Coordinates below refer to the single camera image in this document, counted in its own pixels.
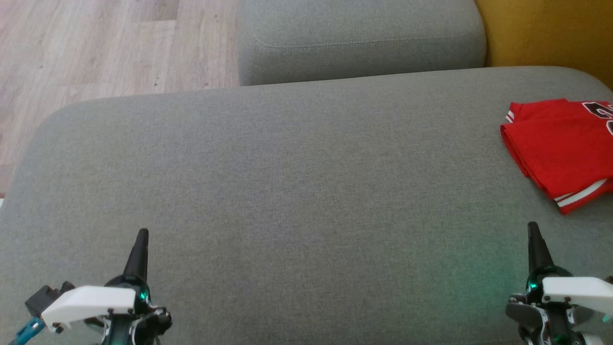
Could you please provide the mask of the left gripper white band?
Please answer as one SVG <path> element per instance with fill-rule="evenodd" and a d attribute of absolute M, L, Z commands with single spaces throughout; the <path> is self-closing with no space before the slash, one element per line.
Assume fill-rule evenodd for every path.
<path fill-rule="evenodd" d="M 173 325 L 170 311 L 154 306 L 147 281 L 149 230 L 140 229 L 123 275 L 105 286 L 81 286 L 63 293 L 41 313 L 51 330 L 71 323 L 102 323 L 103 345 L 155 345 Z"/>

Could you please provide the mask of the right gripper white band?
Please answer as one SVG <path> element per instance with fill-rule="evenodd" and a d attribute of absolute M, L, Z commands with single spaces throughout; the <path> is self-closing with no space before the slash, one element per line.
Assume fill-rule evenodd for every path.
<path fill-rule="evenodd" d="M 526 345 L 603 345 L 597 335 L 574 330 L 594 312 L 612 321 L 612 284 L 573 276 L 554 265 L 536 221 L 528 223 L 528 278 L 523 294 L 511 295 L 505 314 Z"/>

